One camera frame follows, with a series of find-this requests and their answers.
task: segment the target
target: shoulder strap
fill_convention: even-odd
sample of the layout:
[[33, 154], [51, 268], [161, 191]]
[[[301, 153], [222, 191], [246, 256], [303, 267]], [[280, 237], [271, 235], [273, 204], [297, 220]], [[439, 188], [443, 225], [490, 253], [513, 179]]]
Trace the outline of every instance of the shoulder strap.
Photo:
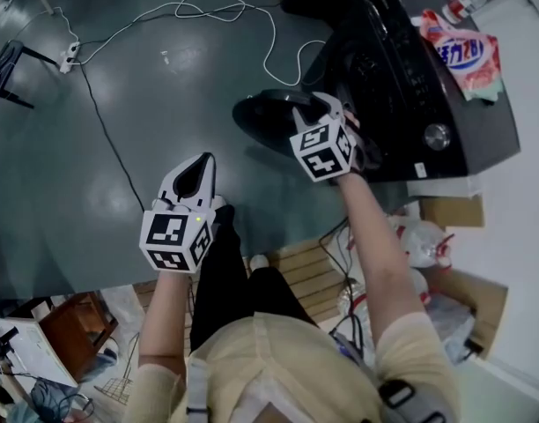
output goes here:
[[437, 389], [425, 384], [412, 386], [401, 380], [380, 383], [344, 335], [336, 332], [334, 338], [379, 391], [384, 404], [383, 423], [456, 423], [450, 406]]
[[207, 362], [191, 358], [188, 365], [188, 423], [208, 423], [207, 384], [209, 370]]

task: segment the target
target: sleeve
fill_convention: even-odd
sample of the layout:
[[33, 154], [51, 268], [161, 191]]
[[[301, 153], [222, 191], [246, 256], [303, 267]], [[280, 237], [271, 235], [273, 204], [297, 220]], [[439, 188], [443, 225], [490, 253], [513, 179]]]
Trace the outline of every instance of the sleeve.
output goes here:
[[160, 365], [142, 365], [122, 423], [166, 423], [184, 393], [185, 383], [176, 373]]
[[430, 317], [423, 312], [405, 315], [381, 335], [376, 349], [381, 381], [401, 379], [437, 389], [460, 421], [460, 396], [453, 367]]

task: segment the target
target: wooden pallet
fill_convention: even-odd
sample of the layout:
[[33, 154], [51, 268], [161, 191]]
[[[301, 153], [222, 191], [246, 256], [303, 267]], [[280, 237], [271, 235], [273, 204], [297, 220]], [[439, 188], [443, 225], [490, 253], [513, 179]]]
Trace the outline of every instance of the wooden pallet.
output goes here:
[[[282, 248], [267, 254], [269, 264], [282, 272], [293, 293], [306, 312], [317, 323], [338, 315], [336, 297], [343, 288], [343, 275], [335, 271], [318, 241], [304, 241], [295, 246]], [[250, 270], [244, 262], [247, 274]], [[196, 293], [199, 275], [193, 276], [193, 291]], [[156, 281], [134, 285], [138, 300], [144, 311], [150, 305]], [[191, 314], [186, 314], [185, 348], [189, 349]]]

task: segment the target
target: person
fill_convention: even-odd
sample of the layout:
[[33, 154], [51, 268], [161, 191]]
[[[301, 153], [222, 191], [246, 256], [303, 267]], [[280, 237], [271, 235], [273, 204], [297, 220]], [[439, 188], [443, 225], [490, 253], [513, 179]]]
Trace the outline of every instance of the person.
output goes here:
[[[336, 181], [365, 275], [377, 378], [435, 390], [451, 415], [432, 421], [459, 421], [456, 381], [400, 242], [361, 174]], [[311, 320], [282, 274], [257, 262], [247, 277], [233, 214], [230, 205], [217, 210], [219, 227], [196, 294], [188, 370], [188, 277], [159, 274], [124, 422], [384, 421], [377, 387]]]

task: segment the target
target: black pants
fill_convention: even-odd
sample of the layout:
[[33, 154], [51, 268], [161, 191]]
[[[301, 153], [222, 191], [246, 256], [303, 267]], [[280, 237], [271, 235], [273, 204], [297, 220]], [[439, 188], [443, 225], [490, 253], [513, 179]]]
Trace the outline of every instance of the black pants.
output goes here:
[[291, 316], [315, 324], [278, 270], [261, 268], [248, 278], [233, 216], [230, 205], [217, 211], [215, 221], [220, 222], [220, 227], [201, 268], [189, 335], [191, 351], [223, 326], [254, 312]]

